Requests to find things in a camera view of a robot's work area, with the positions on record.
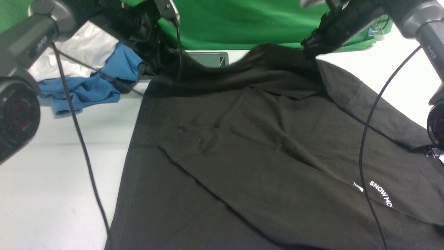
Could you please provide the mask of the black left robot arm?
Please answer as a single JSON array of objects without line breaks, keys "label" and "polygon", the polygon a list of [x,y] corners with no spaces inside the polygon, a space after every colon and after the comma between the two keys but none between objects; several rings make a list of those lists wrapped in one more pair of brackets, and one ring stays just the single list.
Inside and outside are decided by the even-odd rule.
[{"label": "black left robot arm", "polygon": [[87,21],[121,41],[140,35],[153,41],[161,18],[179,24],[172,0],[147,0],[132,10],[108,7],[98,0],[35,0],[30,16],[1,34],[1,163],[18,153],[40,125],[40,88],[28,69],[57,41],[70,39]]}]

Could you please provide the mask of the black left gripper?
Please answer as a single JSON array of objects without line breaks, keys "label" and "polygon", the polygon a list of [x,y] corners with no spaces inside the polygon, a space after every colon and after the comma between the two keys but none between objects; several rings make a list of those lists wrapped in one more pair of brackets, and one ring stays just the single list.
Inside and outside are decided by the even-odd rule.
[{"label": "black left gripper", "polygon": [[153,70],[173,64],[173,49],[158,26],[158,19],[159,15],[152,19],[146,12],[130,7],[116,10],[114,18],[115,38]]}]

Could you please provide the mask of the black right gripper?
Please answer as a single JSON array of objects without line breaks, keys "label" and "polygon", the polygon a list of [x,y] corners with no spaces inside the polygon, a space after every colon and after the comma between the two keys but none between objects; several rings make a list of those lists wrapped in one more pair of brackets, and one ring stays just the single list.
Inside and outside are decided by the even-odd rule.
[{"label": "black right gripper", "polygon": [[341,0],[338,5],[327,0],[330,12],[301,46],[308,59],[336,51],[351,38],[376,22],[384,10],[371,0]]}]

